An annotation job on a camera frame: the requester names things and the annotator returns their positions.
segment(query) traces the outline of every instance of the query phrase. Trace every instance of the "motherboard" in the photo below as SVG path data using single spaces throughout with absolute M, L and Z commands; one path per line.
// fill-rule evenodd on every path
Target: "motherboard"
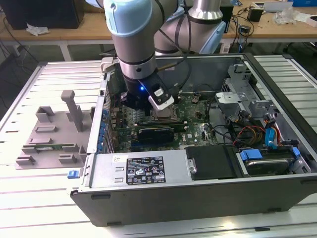
M 134 110 L 114 104 L 111 123 L 116 153 L 178 150 L 217 144 L 207 124 L 208 100 L 182 95 L 163 111 Z

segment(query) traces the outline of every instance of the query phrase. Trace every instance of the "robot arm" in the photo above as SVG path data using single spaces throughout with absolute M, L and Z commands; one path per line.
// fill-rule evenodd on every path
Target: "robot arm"
M 128 92 L 121 96 L 124 104 L 134 109 L 146 107 L 149 101 L 156 110 L 174 102 L 157 74 L 155 51 L 173 53 L 175 46 L 158 30 L 169 35 L 175 43 L 188 48 L 187 16 L 169 19 L 177 12 L 181 0 L 87 0 L 103 7 Z M 225 29 L 221 22 L 220 0 L 195 0 L 190 9 L 192 50 L 213 53 Z

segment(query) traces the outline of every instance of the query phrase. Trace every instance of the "wire bundle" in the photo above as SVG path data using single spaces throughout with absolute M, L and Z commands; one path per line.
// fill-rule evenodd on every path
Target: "wire bundle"
M 178 49 L 178 51 L 181 53 L 183 58 L 181 60 L 179 60 L 178 62 L 176 62 L 176 63 L 167 64 L 167 65 L 165 65 L 165 66 L 163 66 L 161 68 L 158 68 L 158 71 L 162 71 L 162 70 L 166 70 L 168 68 L 175 67 L 175 66 L 181 64 L 184 61 L 188 65 L 188 72 L 187 72 L 186 78 L 178 86 L 179 90 L 181 90 L 184 87 L 184 85 L 186 84 L 186 82 L 188 81 L 188 79 L 189 79 L 189 77 L 190 77 L 190 75 L 192 73 L 192 67 L 189 64 L 188 60 L 187 60 L 187 57 L 188 57 L 188 55 L 190 53 L 190 48 L 191 48 L 191 45 L 192 45 L 192 24 L 191 24 L 191 21 L 189 19 L 188 7 L 187 7 L 187 4 L 186 4 L 185 0 L 184 0 L 184 10 L 185 10 L 185 14 L 187 15 L 188 32 L 189 32 L 188 49 L 187 49 L 187 53 L 185 55 L 183 54 L 182 49 L 178 45 L 176 45 L 175 42 L 165 32 L 163 32 L 161 29 L 159 29 L 159 31 Z
M 232 44 L 231 44 L 231 46 L 230 46 L 229 52 L 232 50 L 232 47 L 233 47 L 233 45 L 234 45 L 234 43 L 235 43 L 236 40 L 237 40 L 237 42 L 239 43 L 239 52 L 240 52 L 240 50 L 241 50 L 241 52 L 243 52 L 243 51 L 245 50 L 246 46 L 248 45 L 248 38 L 254 33 L 254 29 L 255 29 L 255 28 L 254 28 L 254 24 L 253 24 L 251 21 L 249 21 L 248 19 L 246 19 L 245 17 L 242 17 L 242 16 L 239 15 L 239 13 L 240 13 L 241 11 L 246 11 L 247 8 L 248 8 L 248 7 L 243 8 L 243 9 L 241 9 L 240 11 L 238 11 L 238 14 L 237 14 L 237 15 L 232 15 L 232 16 L 231 16 L 231 21 L 234 22 L 234 24 L 235 24 L 236 35 L 235 35 L 235 37 L 234 37 L 234 39 L 233 39 L 233 42 L 232 42 Z M 251 25 L 251 30 L 250 30 L 249 33 L 243 33 L 243 32 L 241 31 L 241 24 L 239 23 L 239 18 L 244 19 L 245 21 L 247 21 L 247 22 L 250 23 L 250 25 Z M 241 37 L 245 37 L 245 44 L 244 44 L 244 46 L 242 46 L 241 42 L 239 42 L 240 36 L 241 36 Z

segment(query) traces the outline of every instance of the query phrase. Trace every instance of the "yellow wire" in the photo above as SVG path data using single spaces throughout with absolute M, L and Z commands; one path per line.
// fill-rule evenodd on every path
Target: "yellow wire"
M 170 63 L 170 64 L 167 64 L 167 65 L 164 65 L 164 66 L 161 67 L 161 68 L 158 68 L 158 71 L 166 70 L 166 69 L 172 68 L 172 67 L 174 67 L 174 66 L 176 66 L 175 63 Z

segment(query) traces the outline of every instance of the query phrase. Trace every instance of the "paper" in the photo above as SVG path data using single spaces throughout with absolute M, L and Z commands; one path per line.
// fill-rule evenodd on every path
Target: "paper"
M 47 27 L 31 26 L 28 23 L 26 23 L 26 25 L 28 26 L 28 28 L 26 28 L 26 31 L 34 36 L 49 33 L 49 29 Z
M 311 16 L 315 16 L 315 15 L 310 15 L 310 14 L 306 14 L 306 13 L 299 13 L 294 17 L 294 20 L 306 22 L 307 19 L 310 18 Z

